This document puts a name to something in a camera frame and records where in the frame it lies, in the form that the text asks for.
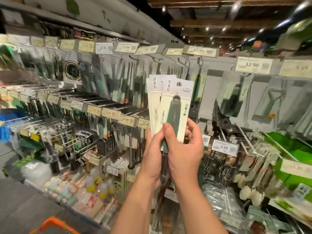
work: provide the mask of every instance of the hand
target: hand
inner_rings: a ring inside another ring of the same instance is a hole
[[[148,129],[146,135],[146,145],[142,164],[138,176],[147,179],[154,186],[154,190],[160,185],[161,170],[161,145],[164,139],[163,132],[160,130],[152,138],[151,130]]]
[[[188,118],[185,136],[188,144],[180,144],[173,127],[163,124],[163,134],[168,145],[169,168],[174,183],[192,182],[197,184],[197,171],[204,153],[204,143],[199,126]]]

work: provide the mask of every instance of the packaged brush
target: packaged brush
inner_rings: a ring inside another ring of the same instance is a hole
[[[166,83],[169,79],[176,79],[176,77],[176,75],[151,74],[146,79],[152,137],[156,131],[157,112],[160,106],[163,83]]]
[[[189,80],[169,79],[164,83],[155,132],[160,131],[163,123],[168,122],[172,125],[177,140],[183,143],[193,88],[194,82]],[[161,183],[165,184],[169,177],[168,145],[164,141],[160,174]]]

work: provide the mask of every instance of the person's right hand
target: person's right hand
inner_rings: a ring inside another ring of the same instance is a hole
[[[190,141],[180,144],[173,127],[163,124],[163,134],[168,145],[169,168],[175,184],[191,182],[197,184],[197,171],[204,153],[204,143],[199,126],[188,118],[185,136]]]

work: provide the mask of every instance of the person's left hand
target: person's left hand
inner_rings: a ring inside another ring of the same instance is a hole
[[[153,184],[154,189],[160,185],[161,151],[164,139],[162,129],[153,136],[148,129],[142,164],[138,176],[142,176]]]

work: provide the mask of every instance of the forearm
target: forearm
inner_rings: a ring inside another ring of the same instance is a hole
[[[227,234],[197,181],[176,185],[176,192],[187,234]]]
[[[153,184],[138,174],[118,214],[111,234],[146,234]]]

